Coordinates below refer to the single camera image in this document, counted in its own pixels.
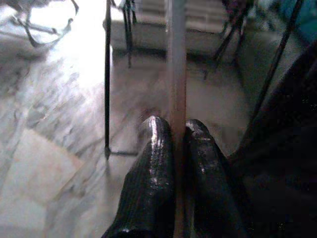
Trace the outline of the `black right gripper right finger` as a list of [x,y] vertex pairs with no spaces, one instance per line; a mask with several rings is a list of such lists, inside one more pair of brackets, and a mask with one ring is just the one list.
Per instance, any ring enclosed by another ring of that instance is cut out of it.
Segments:
[[187,176],[194,195],[196,238],[250,238],[250,200],[208,128],[186,122]]

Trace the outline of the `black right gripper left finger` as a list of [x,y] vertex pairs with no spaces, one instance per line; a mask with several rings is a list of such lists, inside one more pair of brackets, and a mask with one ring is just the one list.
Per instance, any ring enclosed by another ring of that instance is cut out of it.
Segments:
[[101,238],[173,238],[175,179],[168,122],[148,117],[141,150],[124,179],[114,221]]

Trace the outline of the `translucent white plastic hanger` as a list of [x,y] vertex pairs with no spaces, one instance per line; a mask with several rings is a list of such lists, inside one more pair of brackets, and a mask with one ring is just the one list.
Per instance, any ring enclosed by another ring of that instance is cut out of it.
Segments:
[[174,238],[185,238],[183,136],[186,120],[185,0],[165,0],[169,122],[175,167]]

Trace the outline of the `black garment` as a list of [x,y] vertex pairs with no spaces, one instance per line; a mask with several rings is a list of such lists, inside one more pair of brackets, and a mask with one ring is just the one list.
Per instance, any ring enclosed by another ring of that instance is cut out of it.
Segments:
[[317,238],[317,40],[294,61],[232,165],[251,200],[251,238]]

